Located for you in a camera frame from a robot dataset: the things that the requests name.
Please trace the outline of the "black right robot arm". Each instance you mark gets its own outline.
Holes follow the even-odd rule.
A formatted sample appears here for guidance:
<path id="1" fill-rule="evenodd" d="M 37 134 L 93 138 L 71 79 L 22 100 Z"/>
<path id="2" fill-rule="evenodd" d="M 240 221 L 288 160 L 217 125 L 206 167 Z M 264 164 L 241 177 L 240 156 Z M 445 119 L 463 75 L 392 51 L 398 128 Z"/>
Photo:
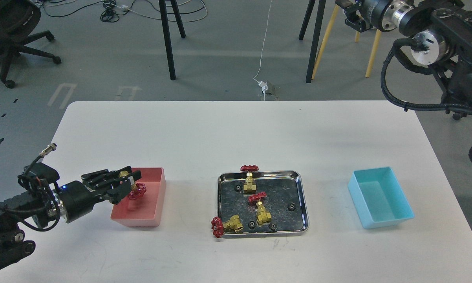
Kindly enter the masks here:
<path id="1" fill-rule="evenodd" d="M 397 30 L 383 62 L 380 84 L 385 98 L 407 110 L 445 111 L 455 120 L 472 115 L 472 11 L 460 0 L 337 0 L 346 24 L 364 32 Z M 389 91 L 386 72 L 396 58 L 411 72 L 432 75 L 442 90 L 441 102 L 416 104 L 396 98 Z"/>

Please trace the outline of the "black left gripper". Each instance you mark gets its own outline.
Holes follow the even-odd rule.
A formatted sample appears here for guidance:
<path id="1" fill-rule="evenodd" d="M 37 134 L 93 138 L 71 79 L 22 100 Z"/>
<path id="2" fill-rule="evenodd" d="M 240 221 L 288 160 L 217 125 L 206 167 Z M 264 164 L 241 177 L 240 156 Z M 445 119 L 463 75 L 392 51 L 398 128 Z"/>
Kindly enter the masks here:
<path id="1" fill-rule="evenodd" d="M 139 195 L 135 177 L 127 177 L 131 172 L 131 167 L 115 171 L 103 169 L 81 175 L 83 182 L 72 181 L 62 185 L 57 196 L 65 222 L 71 223 L 90 213 L 95 204 L 104 201 L 104 195 L 112 204 L 119 204 L 130 193 Z"/>

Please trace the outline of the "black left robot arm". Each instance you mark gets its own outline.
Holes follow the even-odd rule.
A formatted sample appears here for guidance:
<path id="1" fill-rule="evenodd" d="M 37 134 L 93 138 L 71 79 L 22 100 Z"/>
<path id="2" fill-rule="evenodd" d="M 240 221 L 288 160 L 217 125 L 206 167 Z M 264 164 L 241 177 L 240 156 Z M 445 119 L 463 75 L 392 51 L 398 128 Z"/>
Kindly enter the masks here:
<path id="1" fill-rule="evenodd" d="M 60 220 L 70 223 L 87 215 L 95 204 L 105 200 L 119 204 L 130 193 L 139 192 L 137 181 L 142 177 L 141 172 L 130 166 L 84 174 L 80 181 L 59 186 L 59 173 L 40 162 L 56 148 L 55 143 L 49 144 L 18 175 L 24 193 L 0 202 L 0 270 L 35 251 L 35 242 L 25 239 L 20 223 L 46 232 Z"/>

